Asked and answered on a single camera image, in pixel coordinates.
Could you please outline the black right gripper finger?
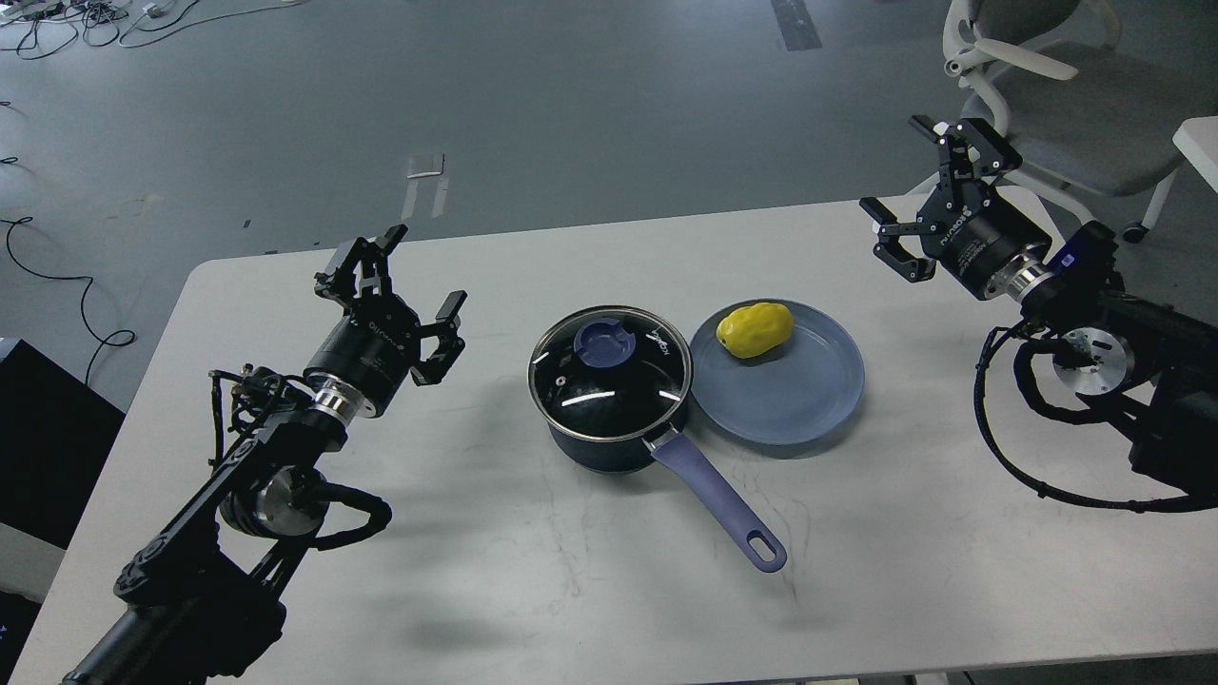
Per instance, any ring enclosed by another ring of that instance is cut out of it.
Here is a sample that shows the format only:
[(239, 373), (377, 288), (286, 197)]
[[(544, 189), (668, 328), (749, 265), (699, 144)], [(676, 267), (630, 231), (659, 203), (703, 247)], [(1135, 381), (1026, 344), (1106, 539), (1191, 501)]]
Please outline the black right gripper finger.
[(1016, 147), (987, 119), (935, 123), (926, 115), (914, 115), (909, 126), (935, 144), (938, 182), (934, 191), (948, 206), (963, 204), (967, 184), (980, 183), (987, 177), (999, 178), (1023, 166)]
[(916, 257), (901, 245), (904, 236), (926, 236), (931, 225), (923, 222), (900, 222), (895, 213), (877, 197), (861, 197), (857, 206), (875, 222), (875, 256), (909, 283), (929, 282), (935, 274), (935, 261)]

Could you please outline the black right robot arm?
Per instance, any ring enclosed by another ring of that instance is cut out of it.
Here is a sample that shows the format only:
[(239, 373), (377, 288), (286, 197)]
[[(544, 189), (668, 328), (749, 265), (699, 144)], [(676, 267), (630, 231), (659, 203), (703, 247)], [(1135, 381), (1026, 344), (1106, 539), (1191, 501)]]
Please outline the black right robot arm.
[[(1051, 240), (999, 194), (1022, 158), (991, 123), (923, 115), (914, 129), (938, 152), (932, 191), (916, 217), (896, 219), (876, 197), (875, 256), (906, 282), (944, 269), (973, 297), (1009, 296), (1019, 322), (983, 342), (972, 403), (999, 464), (1039, 499), (1093, 509), (1191, 513), (1216, 508), (1216, 329), (1127, 291), (1114, 269), (1114, 233), (1088, 221), (1051, 252)], [(1177, 489), (1170, 499), (1093, 499), (1049, 485), (1009, 460), (993, 436), (987, 378), (1004, 342), (1018, 340), (1016, 386), (1032, 412), (1068, 425), (1107, 424), (1130, 442), (1132, 472)]]

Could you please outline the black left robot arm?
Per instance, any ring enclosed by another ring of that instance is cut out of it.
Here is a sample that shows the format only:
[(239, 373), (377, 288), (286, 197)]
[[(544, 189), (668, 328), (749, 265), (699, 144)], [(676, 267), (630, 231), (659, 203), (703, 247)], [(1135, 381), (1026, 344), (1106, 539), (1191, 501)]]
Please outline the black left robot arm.
[(382, 416), (404, 382), (438, 384), (465, 349), (465, 291), (451, 293), (431, 323), (393, 293), (390, 255), (407, 232), (350, 240), (315, 274), (315, 294), (341, 318), (304, 372), (209, 372), (209, 479), (122, 569), (113, 591), (125, 614), (66, 684), (244, 675), (283, 637), (283, 594), (304, 555), (387, 528), (387, 502), (317, 466), (343, 449), (356, 418)]

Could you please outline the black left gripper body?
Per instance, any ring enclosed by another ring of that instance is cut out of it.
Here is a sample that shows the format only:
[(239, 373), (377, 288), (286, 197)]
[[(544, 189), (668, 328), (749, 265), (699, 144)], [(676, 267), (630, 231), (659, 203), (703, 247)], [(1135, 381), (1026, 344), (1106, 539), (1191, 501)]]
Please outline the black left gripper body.
[(382, 416), (421, 360), (421, 321), (400, 296), (357, 297), (304, 364), (304, 379), (328, 375), (363, 396), (361, 414)]

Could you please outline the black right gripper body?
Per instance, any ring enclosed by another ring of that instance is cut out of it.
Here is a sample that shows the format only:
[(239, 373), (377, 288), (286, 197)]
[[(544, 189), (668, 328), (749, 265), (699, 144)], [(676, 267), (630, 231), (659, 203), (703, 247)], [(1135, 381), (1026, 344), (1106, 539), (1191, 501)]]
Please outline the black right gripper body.
[(924, 254), (939, 261), (979, 301), (1006, 294), (1023, 301), (1047, 278), (1051, 238), (993, 186), (937, 190), (918, 208)]

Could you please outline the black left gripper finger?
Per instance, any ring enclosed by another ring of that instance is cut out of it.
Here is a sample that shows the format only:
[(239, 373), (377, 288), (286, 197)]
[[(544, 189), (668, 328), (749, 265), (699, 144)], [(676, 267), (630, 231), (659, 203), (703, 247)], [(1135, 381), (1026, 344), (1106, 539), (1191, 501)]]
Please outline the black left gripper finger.
[[(426, 325), (417, 325), (415, 349), (409, 368), (410, 379), (417, 386), (430, 386), (443, 382), (445, 375), (465, 350), (465, 339), (460, 336), (460, 308), (466, 299), (465, 290), (449, 293), (435, 321)], [(435, 339), (436, 346), (431, 353), (424, 356), (421, 342), (431, 339)]]
[(314, 294), (340, 307), (392, 296), (390, 255), (408, 230), (408, 225), (391, 225), (382, 236), (357, 236), (339, 245), (326, 268), (314, 273)]

